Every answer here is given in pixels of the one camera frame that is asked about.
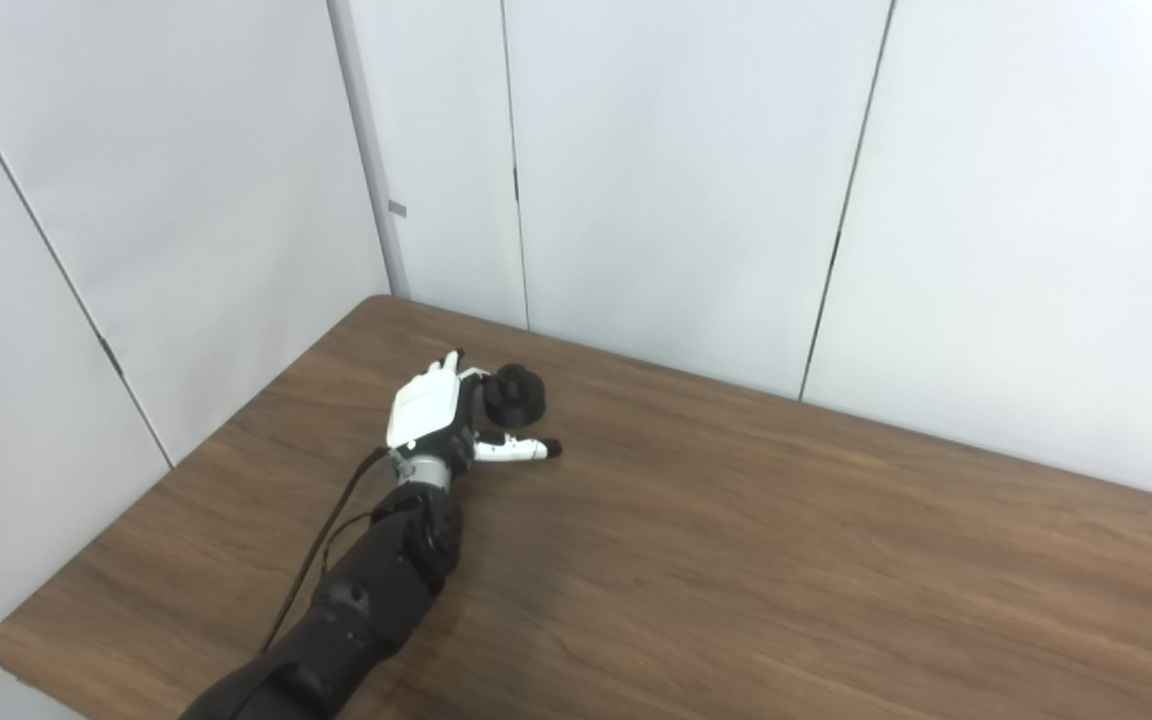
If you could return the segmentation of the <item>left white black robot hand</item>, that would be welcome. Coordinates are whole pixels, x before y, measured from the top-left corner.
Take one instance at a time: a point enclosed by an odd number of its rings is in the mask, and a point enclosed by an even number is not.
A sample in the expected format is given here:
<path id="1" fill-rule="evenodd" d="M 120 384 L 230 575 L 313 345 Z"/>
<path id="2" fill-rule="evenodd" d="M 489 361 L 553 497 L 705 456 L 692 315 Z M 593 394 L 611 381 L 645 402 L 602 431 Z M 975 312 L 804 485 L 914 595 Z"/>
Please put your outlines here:
<path id="1" fill-rule="evenodd" d="M 475 462 L 530 462 L 559 457 L 558 438 L 521 437 L 547 414 L 547 388 L 518 363 L 488 372 L 462 367 L 465 351 L 453 348 L 397 389 L 391 406 L 387 447 L 399 477 L 433 483 L 420 465 L 439 462 L 448 479 Z"/>

